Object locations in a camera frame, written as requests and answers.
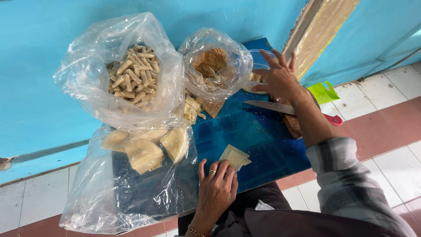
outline finger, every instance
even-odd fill
[[[217,170],[218,170],[218,166],[219,166],[220,164],[221,164],[221,163],[220,163],[219,161],[215,161],[215,162],[213,162],[213,163],[210,165],[209,170],[215,170],[215,171],[217,171]],[[214,175],[213,173],[211,173],[211,172],[209,172],[209,173],[208,173],[208,178],[213,179],[214,177],[215,177],[215,175]]]
[[[204,171],[204,167],[206,164],[206,159],[203,159],[200,163],[199,163],[199,181],[203,181],[205,179],[205,171]]]
[[[234,174],[234,177],[232,178],[231,182],[231,197],[235,199],[235,196],[237,195],[237,189],[238,189],[238,180],[237,180],[237,173]]]
[[[228,168],[228,166],[229,166],[229,160],[224,160],[224,162],[222,162],[219,165],[218,173],[216,174],[216,179],[222,180],[224,178],[225,171]]]
[[[278,50],[272,49],[271,51],[278,58],[279,65],[281,65],[283,67],[288,67],[287,66],[287,60],[285,59],[285,57]]]
[[[260,50],[260,54],[262,54],[262,56],[264,57],[264,59],[266,60],[266,62],[269,64],[269,67],[271,69],[278,69],[279,68],[279,64],[276,63],[276,61],[263,49]]]
[[[295,72],[295,53],[294,53],[294,52],[292,52],[292,53],[291,53],[291,62],[290,62],[290,66],[289,66],[289,68],[290,68],[293,72]]]
[[[255,85],[251,90],[254,92],[268,92],[268,90],[270,90],[270,85]]]
[[[224,180],[227,181],[227,183],[229,183],[231,185],[232,179],[234,178],[235,175],[235,169],[232,165],[229,165],[228,168],[226,169],[226,174],[224,177]]]
[[[267,70],[267,69],[253,69],[253,71],[251,72],[262,75],[262,76],[269,75],[272,73],[271,70]]]

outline red floor tile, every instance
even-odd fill
[[[123,234],[119,234],[119,237],[152,237],[155,235],[159,235],[165,233],[164,223],[158,223],[146,227],[141,227],[139,229],[135,229]]]
[[[378,111],[353,118],[347,123],[371,157],[405,145]]]
[[[421,96],[410,100],[412,105],[421,112]]]
[[[66,237],[66,230],[59,227],[61,214],[18,228],[20,237]]]
[[[293,174],[293,175],[291,175],[291,177],[294,180],[294,183],[296,185],[300,185],[302,183],[305,183],[305,182],[308,182],[308,181],[311,181],[311,180],[315,179],[316,173],[313,172],[312,169],[308,169],[308,170],[301,171],[301,172],[298,172],[296,174]]]
[[[409,101],[379,110],[405,144],[421,140],[421,113]]]
[[[116,234],[85,234],[67,230],[67,237],[116,237]]]
[[[421,197],[405,203],[405,206],[411,212],[418,225],[421,226]]]
[[[164,221],[165,231],[170,231],[179,227],[178,218],[172,219],[170,221]]]
[[[371,158],[367,150],[361,144],[360,140],[357,138],[355,133],[349,127],[347,122],[344,122],[341,126],[336,127],[336,130],[339,132],[339,135],[341,135],[342,137],[350,137],[355,140],[357,144],[357,158],[359,161],[364,161]]]
[[[281,191],[295,186],[292,176],[287,176],[285,178],[278,179],[276,183],[278,184],[278,187]]]
[[[415,221],[414,217],[411,215],[409,210],[406,208],[405,204],[399,205],[392,208],[400,217],[402,217],[408,225],[414,230],[417,236],[421,236],[421,227]]]
[[[0,234],[0,237],[17,237],[18,236],[18,229],[12,229]]]

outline red knife handle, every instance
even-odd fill
[[[328,119],[328,121],[333,126],[340,126],[344,123],[338,115],[336,115],[336,116],[330,116],[330,115],[327,115],[327,114],[323,114],[323,115]]]

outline white floor tile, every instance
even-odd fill
[[[25,181],[0,188],[0,233],[19,227]]]
[[[421,162],[421,141],[408,145],[415,157]]]
[[[322,110],[322,113],[330,115],[330,116],[336,116],[338,115],[343,121],[344,118],[342,117],[341,113],[338,111],[338,109],[335,107],[333,102],[329,102],[326,104],[320,105],[320,109]]]
[[[386,177],[380,171],[374,160],[369,159],[367,161],[362,162],[362,164],[365,165],[371,171],[369,177],[377,181],[381,189],[383,189],[383,193],[390,207],[396,207],[403,203],[397,195],[397,193],[395,192],[395,190],[387,181]]]
[[[314,179],[307,183],[300,184],[297,187],[309,211],[320,212],[320,204],[317,198],[320,186],[317,181]]]
[[[366,78],[357,85],[377,110],[407,101],[406,97],[384,74]]]
[[[417,70],[419,73],[421,73],[421,62],[414,63],[414,64],[411,64],[411,65],[415,68],[415,70]]]
[[[421,74],[411,65],[384,74],[408,100],[421,96]]]
[[[159,235],[155,235],[154,237],[167,237],[167,234],[166,233],[162,233],[162,234],[159,234]]]
[[[77,164],[69,167],[69,191],[67,195],[69,195],[70,190],[72,189],[73,181],[75,180],[75,174],[78,166],[79,165]]]
[[[167,237],[174,237],[174,235],[178,235],[179,234],[179,229],[173,229],[170,230],[166,233]]]
[[[293,210],[309,210],[306,206],[306,203],[304,202],[303,197],[301,197],[300,191],[298,190],[297,186],[282,191],[282,194],[287,199],[289,205]]]
[[[63,212],[69,190],[69,168],[28,179],[19,227]]]
[[[373,159],[403,202],[421,196],[421,162],[407,146]]]
[[[333,101],[333,103],[345,120],[376,111],[374,105],[353,82],[337,86],[335,91],[340,99]]]

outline woman's left hand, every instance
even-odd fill
[[[206,159],[199,163],[199,203],[191,227],[203,235],[210,235],[212,227],[235,200],[238,181],[237,174],[229,161],[214,162],[211,170],[217,170],[216,175],[209,172],[205,176]]]

